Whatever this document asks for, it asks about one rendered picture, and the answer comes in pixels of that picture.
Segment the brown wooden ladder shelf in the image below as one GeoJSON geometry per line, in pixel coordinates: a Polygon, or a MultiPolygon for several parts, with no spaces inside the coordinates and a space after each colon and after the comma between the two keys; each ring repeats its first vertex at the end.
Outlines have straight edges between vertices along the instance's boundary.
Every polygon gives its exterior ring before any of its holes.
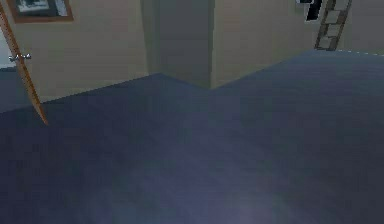
{"type": "Polygon", "coordinates": [[[327,0],[320,23],[316,50],[335,51],[341,38],[353,0],[327,0]]]}

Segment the orange wooden room door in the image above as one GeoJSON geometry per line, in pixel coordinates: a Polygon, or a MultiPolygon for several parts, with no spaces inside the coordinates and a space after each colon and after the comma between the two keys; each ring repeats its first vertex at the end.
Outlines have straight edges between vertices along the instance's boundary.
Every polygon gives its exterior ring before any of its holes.
{"type": "MultiPolygon", "coordinates": [[[[1,2],[0,2],[0,29],[3,32],[6,43],[10,49],[11,56],[22,54],[1,2]]],[[[39,115],[42,122],[45,125],[49,125],[48,119],[42,108],[40,99],[35,90],[35,86],[30,77],[30,73],[28,71],[25,61],[26,60],[21,58],[19,61],[15,61],[14,63],[16,64],[18,74],[21,77],[24,88],[28,94],[28,97],[30,99],[30,102],[32,103],[32,106],[34,107],[36,113],[39,115]]]]}

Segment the black white framed wall picture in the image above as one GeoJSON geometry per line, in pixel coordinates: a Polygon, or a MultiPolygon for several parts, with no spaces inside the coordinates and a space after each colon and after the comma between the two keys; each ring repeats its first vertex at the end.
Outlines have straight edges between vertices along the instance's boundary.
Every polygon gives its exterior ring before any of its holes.
{"type": "Polygon", "coordinates": [[[323,0],[296,0],[297,4],[308,5],[308,11],[305,18],[306,22],[316,21],[322,7],[323,0]]]}

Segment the brown framed wall picture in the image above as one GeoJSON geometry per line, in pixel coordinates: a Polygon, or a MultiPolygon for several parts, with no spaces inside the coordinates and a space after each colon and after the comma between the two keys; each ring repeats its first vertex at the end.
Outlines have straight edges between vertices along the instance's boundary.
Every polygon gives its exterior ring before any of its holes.
{"type": "Polygon", "coordinates": [[[73,21],[69,0],[4,0],[16,23],[73,21]]]}

